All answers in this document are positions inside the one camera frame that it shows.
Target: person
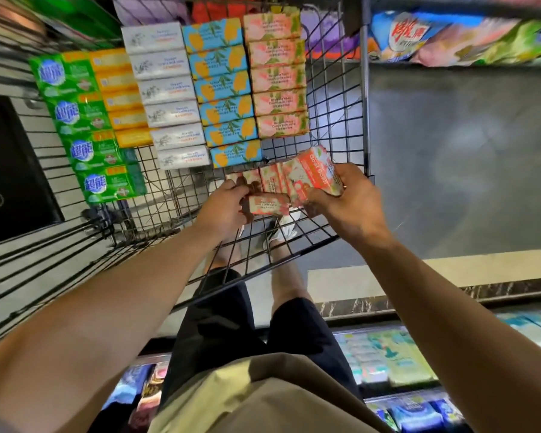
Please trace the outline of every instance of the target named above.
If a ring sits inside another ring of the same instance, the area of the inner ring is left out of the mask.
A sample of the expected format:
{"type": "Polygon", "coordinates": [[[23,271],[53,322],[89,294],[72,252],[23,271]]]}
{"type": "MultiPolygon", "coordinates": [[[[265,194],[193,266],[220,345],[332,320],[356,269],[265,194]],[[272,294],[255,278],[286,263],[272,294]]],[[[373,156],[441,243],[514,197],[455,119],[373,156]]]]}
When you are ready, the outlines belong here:
{"type": "MultiPolygon", "coordinates": [[[[361,170],[309,203],[365,259],[454,403],[477,432],[541,431],[541,348],[433,271],[385,224],[361,170]]],[[[194,225],[44,307],[0,342],[0,432],[86,431],[124,369],[156,334],[189,276],[246,218],[245,186],[225,182],[194,225]]],[[[288,257],[296,218],[269,246],[288,257]]],[[[199,292],[236,258],[211,255],[199,292]]],[[[151,432],[388,432],[358,398],[348,364],[294,263],[274,270],[268,341],[253,332],[244,284],[188,309],[151,432]]]]}

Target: blue logo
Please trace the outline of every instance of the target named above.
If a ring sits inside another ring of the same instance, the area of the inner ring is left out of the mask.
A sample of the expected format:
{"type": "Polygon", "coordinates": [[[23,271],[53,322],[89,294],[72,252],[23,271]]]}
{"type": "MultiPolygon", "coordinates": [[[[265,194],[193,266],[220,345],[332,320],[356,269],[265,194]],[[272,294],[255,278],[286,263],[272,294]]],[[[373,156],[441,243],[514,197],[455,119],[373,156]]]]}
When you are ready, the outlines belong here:
{"type": "Polygon", "coordinates": [[[54,115],[58,121],[66,124],[74,124],[80,120],[78,104],[71,101],[59,101],[54,109],[54,115]]]}
{"type": "Polygon", "coordinates": [[[94,158],[94,147],[90,141],[74,141],[70,146],[70,156],[79,161],[90,161],[94,158]]]}
{"type": "Polygon", "coordinates": [[[61,63],[52,59],[46,59],[40,64],[38,75],[40,76],[40,80],[53,86],[62,85],[66,80],[64,67],[61,63]]]}
{"type": "Polygon", "coordinates": [[[84,179],[84,188],[87,192],[94,193],[95,195],[104,193],[106,191],[106,176],[96,174],[88,175],[86,179],[84,179]]]}

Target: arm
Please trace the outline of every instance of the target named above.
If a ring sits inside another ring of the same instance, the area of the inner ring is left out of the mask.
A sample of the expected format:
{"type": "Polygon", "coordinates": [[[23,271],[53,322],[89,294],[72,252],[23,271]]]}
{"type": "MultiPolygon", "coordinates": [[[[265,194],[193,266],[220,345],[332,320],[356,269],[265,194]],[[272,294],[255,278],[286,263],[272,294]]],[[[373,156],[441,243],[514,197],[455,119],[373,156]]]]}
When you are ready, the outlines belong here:
{"type": "Polygon", "coordinates": [[[311,203],[365,259],[418,348],[476,432],[541,431],[541,348],[393,239],[378,189],[337,164],[340,198],[311,203]]]}
{"type": "Polygon", "coordinates": [[[239,201],[248,188],[233,186],[216,190],[193,226],[93,277],[0,342],[1,422],[56,431],[114,387],[203,257],[245,224],[239,201]]]}

